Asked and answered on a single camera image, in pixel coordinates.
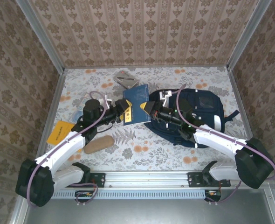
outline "blue book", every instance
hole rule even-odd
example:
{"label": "blue book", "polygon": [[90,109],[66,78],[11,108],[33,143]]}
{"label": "blue book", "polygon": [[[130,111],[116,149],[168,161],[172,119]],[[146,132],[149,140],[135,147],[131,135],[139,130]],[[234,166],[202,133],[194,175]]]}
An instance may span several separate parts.
{"label": "blue book", "polygon": [[124,125],[151,122],[150,115],[140,108],[142,103],[149,101],[148,84],[123,91],[123,98],[132,103],[124,114]]}

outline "yellow label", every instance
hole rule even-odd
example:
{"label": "yellow label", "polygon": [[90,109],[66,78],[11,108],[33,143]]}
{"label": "yellow label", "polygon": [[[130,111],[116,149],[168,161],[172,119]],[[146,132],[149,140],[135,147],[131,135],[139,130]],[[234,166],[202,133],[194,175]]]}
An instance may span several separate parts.
{"label": "yellow label", "polygon": [[125,123],[131,122],[131,107],[129,107],[129,108],[125,111],[124,117],[125,117]]}
{"label": "yellow label", "polygon": [[52,145],[59,144],[68,135],[73,126],[74,124],[59,120],[50,134],[47,143]]}

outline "purple cable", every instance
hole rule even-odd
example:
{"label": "purple cable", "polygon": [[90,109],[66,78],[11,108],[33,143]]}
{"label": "purple cable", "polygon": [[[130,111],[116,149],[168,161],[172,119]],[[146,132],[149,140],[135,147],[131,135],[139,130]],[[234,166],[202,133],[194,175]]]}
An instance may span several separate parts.
{"label": "purple cable", "polygon": [[[88,201],[85,202],[85,204],[88,204],[88,203],[90,203],[90,202],[94,199],[94,197],[95,197],[95,196],[97,195],[97,193],[98,193],[98,186],[97,186],[97,184],[94,184],[94,183],[74,183],[74,184],[71,184],[71,186],[86,186],[86,185],[92,185],[92,186],[96,187],[96,191],[95,191],[94,195],[93,195]],[[78,201],[78,197],[79,197],[80,195],[83,195],[83,194],[85,194],[85,193],[83,193],[83,192],[78,192],[78,194],[76,195],[76,202],[77,202],[77,203],[81,203],[81,202]]]}
{"label": "purple cable", "polygon": [[265,160],[273,167],[273,170],[274,170],[274,175],[273,175],[272,177],[267,178],[266,180],[273,180],[273,179],[275,179],[275,164],[274,164],[268,157],[266,157],[264,154],[260,153],[259,151],[255,150],[254,148],[252,148],[252,147],[250,147],[250,146],[247,146],[246,144],[244,144],[244,143],[242,143],[242,142],[235,141],[234,139],[229,138],[229,137],[227,137],[227,136],[223,136],[223,135],[221,135],[221,134],[219,134],[219,133],[217,133],[217,132],[213,132],[213,131],[210,131],[210,130],[208,130],[208,129],[204,129],[204,128],[202,128],[202,127],[197,127],[197,126],[191,124],[190,122],[188,122],[188,121],[182,116],[181,111],[180,111],[180,108],[179,108],[179,95],[180,95],[181,91],[185,88],[185,86],[186,86],[186,84],[182,85],[181,88],[180,88],[179,90],[177,90],[177,91],[175,91],[175,92],[172,92],[172,93],[177,93],[177,97],[176,97],[177,111],[178,111],[178,113],[179,113],[179,116],[182,118],[182,120],[183,120],[185,123],[187,123],[188,125],[190,125],[191,127],[195,128],[195,129],[199,129],[199,130],[204,131],[204,132],[208,132],[208,133],[211,133],[211,134],[215,134],[215,135],[217,135],[217,136],[219,136],[219,137],[222,137],[223,139],[226,139],[226,140],[231,141],[231,142],[233,142],[233,143],[235,143],[235,144],[238,144],[238,145],[240,145],[240,146],[243,146],[243,147],[249,149],[250,151],[252,151],[252,152],[258,154],[258,155],[261,156],[263,159],[265,159]]}
{"label": "purple cable", "polygon": [[209,198],[209,197],[207,197],[206,196],[206,198],[207,199],[209,199],[211,202],[213,202],[213,203],[223,203],[223,202],[225,202],[226,200],[228,200],[231,196],[233,196],[233,194],[237,191],[237,189],[240,187],[240,185],[241,185],[241,183],[242,183],[242,181],[239,181],[239,184],[237,185],[237,187],[232,191],[232,193],[228,196],[228,197],[226,197],[225,199],[223,199],[223,200],[221,200],[221,201],[218,201],[218,202],[216,202],[216,201],[214,201],[213,199],[211,199],[211,198]]}
{"label": "purple cable", "polygon": [[[100,92],[98,92],[98,91],[92,91],[91,93],[98,93],[98,94],[102,97],[103,101],[105,102],[105,97],[104,97],[104,95],[103,95],[102,93],[100,93]],[[32,203],[31,203],[31,200],[30,200],[30,190],[31,190],[32,181],[33,181],[34,176],[35,176],[37,170],[39,169],[39,167],[41,167],[41,165],[47,160],[47,158],[50,158],[55,152],[57,152],[57,151],[58,151],[62,146],[64,146],[67,142],[73,140],[76,136],[82,134],[83,132],[85,132],[85,131],[89,130],[90,128],[92,128],[93,126],[95,126],[95,125],[103,118],[103,116],[104,116],[104,114],[105,114],[105,111],[107,110],[106,104],[105,104],[105,103],[104,103],[104,107],[103,107],[103,108],[104,108],[104,110],[103,110],[103,112],[102,112],[100,118],[99,118],[97,121],[95,121],[95,122],[94,122],[92,125],[90,125],[89,127],[83,129],[83,130],[80,131],[79,133],[77,133],[77,134],[71,136],[69,139],[67,139],[65,142],[63,142],[61,145],[59,145],[58,148],[56,148],[54,151],[52,151],[47,157],[45,157],[45,158],[35,167],[34,171],[32,172],[32,174],[31,174],[31,176],[30,176],[29,183],[28,183],[28,185],[27,185],[27,203],[28,203],[28,205],[29,205],[30,207],[32,207],[32,208],[35,208],[35,207],[36,207],[35,205],[32,205]]]}

